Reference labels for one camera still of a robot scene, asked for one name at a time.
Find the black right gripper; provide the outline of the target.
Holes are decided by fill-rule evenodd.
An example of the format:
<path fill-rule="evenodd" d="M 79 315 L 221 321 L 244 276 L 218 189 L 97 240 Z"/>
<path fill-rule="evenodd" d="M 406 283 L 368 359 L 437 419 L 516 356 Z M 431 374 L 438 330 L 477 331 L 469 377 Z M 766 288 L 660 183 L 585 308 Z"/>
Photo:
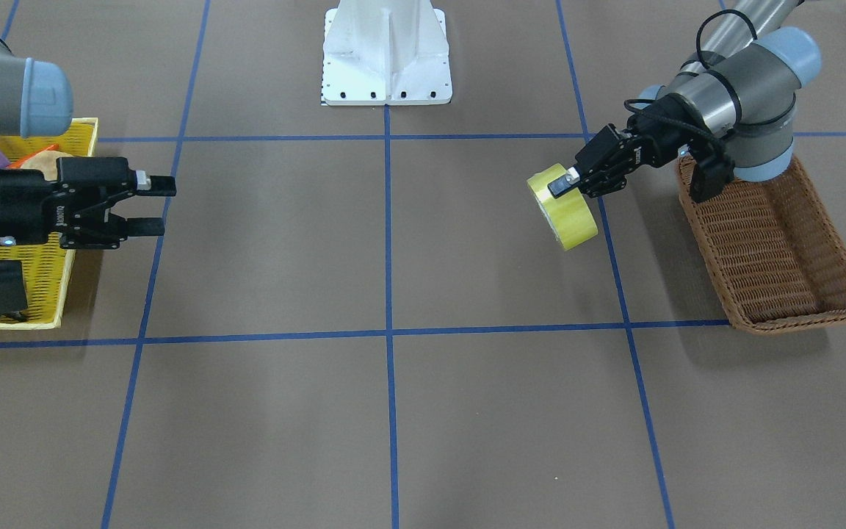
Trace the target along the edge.
<path fill-rule="evenodd" d="M 43 245 L 58 236 L 64 250 L 115 250 L 129 237 L 163 237 L 160 217 L 124 220 L 111 212 L 135 195 L 175 197 L 172 176 L 130 168 L 122 157 L 60 157 L 56 178 L 43 170 L 0 170 L 0 245 Z"/>

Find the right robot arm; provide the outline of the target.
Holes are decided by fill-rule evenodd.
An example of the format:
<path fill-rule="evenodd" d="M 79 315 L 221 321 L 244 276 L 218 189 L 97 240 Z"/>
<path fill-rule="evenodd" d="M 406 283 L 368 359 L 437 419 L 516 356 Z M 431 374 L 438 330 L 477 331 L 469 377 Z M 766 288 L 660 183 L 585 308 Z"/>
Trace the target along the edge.
<path fill-rule="evenodd" d="M 56 64 L 13 54 L 0 36 L 0 135 L 24 140 L 68 131 L 73 91 Z M 173 197 L 171 176 L 132 170 L 123 157 L 65 156 L 46 170 L 0 170 L 0 245 L 42 245 L 58 234 L 65 250 L 114 250 L 132 237 L 160 237 L 160 217 L 113 213 L 136 195 Z"/>

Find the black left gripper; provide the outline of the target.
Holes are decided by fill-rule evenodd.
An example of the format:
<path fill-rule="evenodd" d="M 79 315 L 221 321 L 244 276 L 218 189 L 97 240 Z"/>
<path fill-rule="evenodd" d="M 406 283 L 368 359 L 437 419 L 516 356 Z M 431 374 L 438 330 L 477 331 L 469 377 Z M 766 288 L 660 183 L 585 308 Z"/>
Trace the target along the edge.
<path fill-rule="evenodd" d="M 668 164 L 679 147 L 681 134 L 671 127 L 620 130 L 609 123 L 575 155 L 574 170 L 553 178 L 547 190 L 555 200 L 573 191 L 596 198 L 624 190 L 631 172 L 641 165 L 660 168 Z"/>

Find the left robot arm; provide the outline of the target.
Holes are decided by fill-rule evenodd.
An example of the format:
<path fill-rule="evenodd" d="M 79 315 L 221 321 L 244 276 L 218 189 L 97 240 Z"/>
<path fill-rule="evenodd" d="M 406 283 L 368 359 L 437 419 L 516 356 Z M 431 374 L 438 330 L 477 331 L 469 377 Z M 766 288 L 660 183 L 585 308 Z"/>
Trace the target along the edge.
<path fill-rule="evenodd" d="M 708 17 L 715 29 L 695 36 L 695 51 L 664 86 L 624 102 L 623 129 L 605 125 L 574 164 L 541 189 L 552 198 L 578 191 L 591 198 L 623 190 L 641 167 L 660 168 L 689 154 L 689 195 L 717 197 L 735 179 L 778 177 L 795 148 L 797 93 L 822 69 L 816 41 L 786 26 L 796 1 L 739 1 Z"/>

